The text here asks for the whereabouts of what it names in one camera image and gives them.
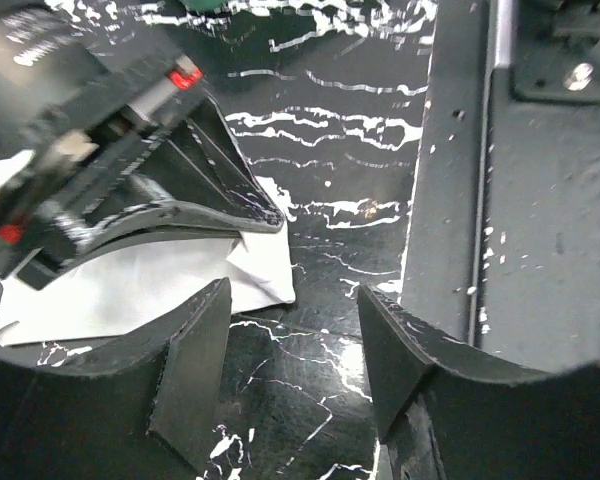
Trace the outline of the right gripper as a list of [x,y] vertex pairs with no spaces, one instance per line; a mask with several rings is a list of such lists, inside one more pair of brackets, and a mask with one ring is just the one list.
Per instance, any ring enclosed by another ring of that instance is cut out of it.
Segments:
[[[202,78],[171,41],[111,70],[47,6],[0,4],[0,158],[32,152],[0,187],[0,279],[41,290],[131,246],[280,232]],[[161,202],[104,202],[146,180]]]

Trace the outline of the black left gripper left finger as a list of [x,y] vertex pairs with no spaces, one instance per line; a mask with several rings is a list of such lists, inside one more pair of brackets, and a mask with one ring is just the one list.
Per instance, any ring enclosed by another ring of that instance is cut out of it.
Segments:
[[0,353],[0,479],[193,479],[204,473],[231,319],[217,279],[58,367]]

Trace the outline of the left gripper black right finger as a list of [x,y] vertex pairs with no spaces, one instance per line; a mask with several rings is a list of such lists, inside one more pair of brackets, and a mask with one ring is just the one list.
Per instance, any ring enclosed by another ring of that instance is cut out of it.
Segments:
[[379,441],[397,479],[600,479],[600,361],[515,364],[357,294]]

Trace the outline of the grey underwear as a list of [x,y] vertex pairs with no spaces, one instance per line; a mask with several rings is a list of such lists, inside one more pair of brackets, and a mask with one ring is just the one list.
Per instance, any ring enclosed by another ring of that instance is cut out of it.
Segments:
[[14,277],[0,281],[0,345],[123,335],[221,278],[231,282],[234,314],[293,303],[288,230],[128,247],[40,291]]

